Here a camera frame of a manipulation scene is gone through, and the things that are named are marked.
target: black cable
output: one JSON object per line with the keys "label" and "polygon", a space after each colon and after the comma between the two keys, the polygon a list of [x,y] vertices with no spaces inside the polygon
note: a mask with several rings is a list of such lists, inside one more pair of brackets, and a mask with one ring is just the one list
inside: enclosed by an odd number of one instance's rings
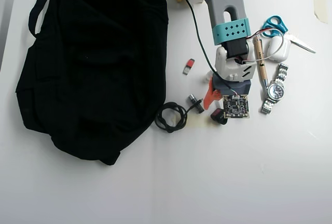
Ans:
{"label": "black cable", "polygon": [[[198,100],[195,104],[189,107],[188,110],[186,110],[183,106],[180,106],[176,104],[175,102],[168,102],[164,104],[159,110],[155,118],[155,123],[157,127],[159,127],[162,130],[167,131],[168,133],[172,133],[178,130],[181,130],[186,126],[187,118],[188,118],[188,112],[195,108],[197,105],[201,104],[202,100]],[[162,117],[162,112],[165,109],[171,109],[180,114],[180,121],[176,124],[176,126],[172,127],[167,124],[166,120]]]}
{"label": "black cable", "polygon": [[206,54],[206,51],[205,51],[204,46],[203,46],[203,43],[202,43],[202,41],[201,41],[201,37],[200,37],[199,32],[198,32],[197,21],[196,21],[196,17],[195,17],[195,13],[194,13],[194,11],[193,11],[193,8],[192,8],[192,6],[191,6],[191,4],[190,4],[190,2],[189,2],[188,0],[185,0],[185,1],[186,1],[186,3],[188,4],[188,6],[189,6],[189,8],[190,8],[190,10],[191,10],[192,17],[193,17],[193,22],[195,23],[197,39],[198,39],[198,42],[199,42],[199,44],[200,44],[200,46],[201,46],[201,48],[202,48],[202,51],[203,51],[204,56],[205,56],[205,59],[206,59],[208,65],[209,65],[211,71],[212,71],[212,72],[218,77],[219,80],[221,80],[221,82],[222,82],[226,87],[228,87],[230,90],[234,91],[234,89],[233,89],[233,88],[232,88],[232,87],[231,87],[231,86],[230,86],[230,85],[229,85],[224,79],[222,79],[222,77],[217,73],[217,71],[216,71],[216,70],[213,68],[213,66],[211,65],[211,62],[210,62],[210,60],[209,60],[209,58],[208,58],[208,55]]}

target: bag strap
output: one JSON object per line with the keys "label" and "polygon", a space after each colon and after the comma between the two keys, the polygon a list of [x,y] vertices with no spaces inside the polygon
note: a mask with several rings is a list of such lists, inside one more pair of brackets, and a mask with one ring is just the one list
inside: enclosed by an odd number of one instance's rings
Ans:
{"label": "bag strap", "polygon": [[36,4],[32,8],[29,16],[29,30],[34,37],[37,37],[36,34],[36,24],[39,17],[39,14],[43,10],[47,0],[37,0]]}

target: white wire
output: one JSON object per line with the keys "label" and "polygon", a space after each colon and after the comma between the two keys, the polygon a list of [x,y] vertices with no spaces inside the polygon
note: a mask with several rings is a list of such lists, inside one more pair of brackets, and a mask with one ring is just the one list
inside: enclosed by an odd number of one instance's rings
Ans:
{"label": "white wire", "polygon": [[238,95],[237,91],[231,89],[230,91],[232,91],[233,93],[235,93],[235,95]]}
{"label": "white wire", "polygon": [[270,28],[270,29],[265,30],[265,31],[262,31],[262,32],[256,32],[254,35],[252,35],[251,37],[247,38],[247,40],[252,39],[252,38],[254,38],[255,36],[258,36],[258,35],[260,35],[260,34],[266,32],[266,31],[273,31],[273,30],[278,31],[278,32],[280,33],[280,35],[281,35],[282,42],[281,42],[279,48],[278,48],[273,54],[271,54],[271,55],[269,55],[268,57],[265,57],[265,58],[263,58],[263,59],[256,59],[256,60],[243,60],[243,62],[264,61],[264,60],[267,60],[267,59],[271,58],[271,57],[274,56],[277,52],[279,52],[279,50],[280,50],[280,49],[282,48],[282,46],[284,45],[285,37],[284,37],[284,33],[282,33],[282,32],[281,32],[280,30],[278,30],[278,29]]}

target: wooden pen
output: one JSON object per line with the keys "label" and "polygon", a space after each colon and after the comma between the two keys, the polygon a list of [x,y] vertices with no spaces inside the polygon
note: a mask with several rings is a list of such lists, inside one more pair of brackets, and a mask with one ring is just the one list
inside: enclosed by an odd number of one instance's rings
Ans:
{"label": "wooden pen", "polygon": [[254,37],[254,46],[256,50],[256,57],[259,60],[259,70],[260,76],[264,83],[265,89],[268,87],[268,76],[266,73],[265,62],[264,62],[264,54],[263,54],[263,46],[262,41],[258,36]]}

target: wristwatch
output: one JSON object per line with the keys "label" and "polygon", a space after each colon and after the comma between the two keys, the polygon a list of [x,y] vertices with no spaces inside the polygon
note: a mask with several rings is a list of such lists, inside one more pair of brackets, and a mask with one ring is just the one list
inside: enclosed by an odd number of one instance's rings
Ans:
{"label": "wristwatch", "polygon": [[261,108],[263,114],[270,114],[274,104],[283,98],[285,94],[284,81],[287,77],[287,70],[288,66],[286,64],[281,63],[279,65],[278,74],[267,89],[267,96]]}

